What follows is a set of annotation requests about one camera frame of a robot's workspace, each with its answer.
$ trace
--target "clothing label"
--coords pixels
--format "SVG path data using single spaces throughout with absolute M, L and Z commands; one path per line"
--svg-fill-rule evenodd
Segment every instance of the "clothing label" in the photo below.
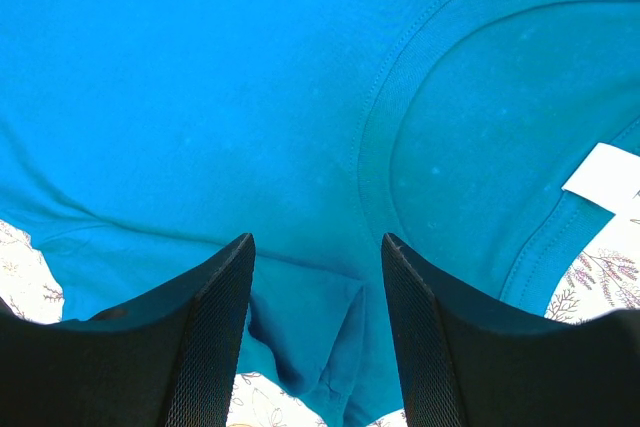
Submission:
M 631 201 L 640 192 L 640 157 L 599 143 L 562 190 L 590 200 L 616 216 L 628 218 L 632 215 Z

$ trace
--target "blue t-shirt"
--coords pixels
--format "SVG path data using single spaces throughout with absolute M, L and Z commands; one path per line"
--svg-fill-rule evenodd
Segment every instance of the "blue t-shirt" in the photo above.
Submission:
M 638 59 L 638 0 L 0 0 L 0 218 L 64 319 L 253 233 L 238 371 L 362 427 L 402 408 L 382 235 L 542 315 Z

